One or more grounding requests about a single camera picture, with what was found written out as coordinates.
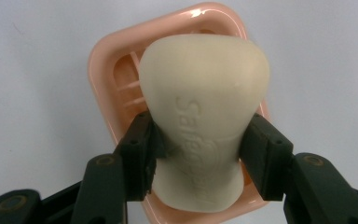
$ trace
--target soap dish ridge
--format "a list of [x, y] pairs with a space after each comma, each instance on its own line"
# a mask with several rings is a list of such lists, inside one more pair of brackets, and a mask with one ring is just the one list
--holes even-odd
[[[239, 16], [218, 3], [201, 3], [152, 21], [114, 32], [102, 38], [89, 56], [89, 82], [114, 142], [129, 128], [133, 118], [147, 109], [139, 85], [138, 66], [145, 49], [168, 35], [215, 34], [247, 39]], [[269, 119], [266, 102], [257, 113]], [[245, 185], [240, 198], [218, 213], [176, 210], [162, 203], [153, 192], [142, 206], [151, 223], [220, 223], [264, 206], [254, 183], [242, 166]]]

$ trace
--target white soap bar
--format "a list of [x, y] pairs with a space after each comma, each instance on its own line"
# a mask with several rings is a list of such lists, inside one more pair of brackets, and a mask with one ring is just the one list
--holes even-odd
[[154, 192], [180, 210], [229, 208], [243, 190], [241, 138], [269, 82], [263, 52], [233, 36], [169, 36], [146, 49], [139, 79], [167, 149]]

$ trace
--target plastic tray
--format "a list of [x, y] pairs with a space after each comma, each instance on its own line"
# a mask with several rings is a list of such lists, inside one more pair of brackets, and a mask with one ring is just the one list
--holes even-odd
[[[246, 39], [241, 19], [230, 8], [217, 3], [188, 7], [152, 21], [114, 32], [101, 39], [89, 56], [89, 82], [106, 125], [117, 144], [133, 118], [147, 109], [138, 80], [138, 65], [145, 49], [168, 35], [216, 34]], [[257, 112], [269, 119], [265, 101]], [[220, 223], [266, 204], [244, 167], [245, 186], [240, 198], [218, 213], [176, 210], [152, 192], [142, 202], [151, 223]]]

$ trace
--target white wall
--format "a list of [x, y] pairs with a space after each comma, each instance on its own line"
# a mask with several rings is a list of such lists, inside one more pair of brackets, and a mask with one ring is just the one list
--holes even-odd
[[[103, 36], [199, 1], [0, 1], [0, 194], [42, 197], [82, 178], [112, 140], [87, 59]], [[268, 55], [268, 105], [294, 144], [358, 189], [358, 1], [221, 1]], [[145, 223], [138, 203], [130, 222]], [[228, 223], [285, 223], [270, 203]]]

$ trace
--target screw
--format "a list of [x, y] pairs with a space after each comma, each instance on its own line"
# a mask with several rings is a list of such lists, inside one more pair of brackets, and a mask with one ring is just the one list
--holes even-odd
[[323, 166], [324, 165], [324, 161], [316, 156], [308, 155], [308, 156], [303, 157], [303, 160], [306, 161], [307, 163], [315, 165], [315, 166]]
[[97, 165], [110, 165], [115, 161], [111, 156], [103, 156], [99, 158], [96, 162]]
[[0, 212], [10, 213], [22, 208], [27, 203], [27, 197], [14, 195], [0, 203]]

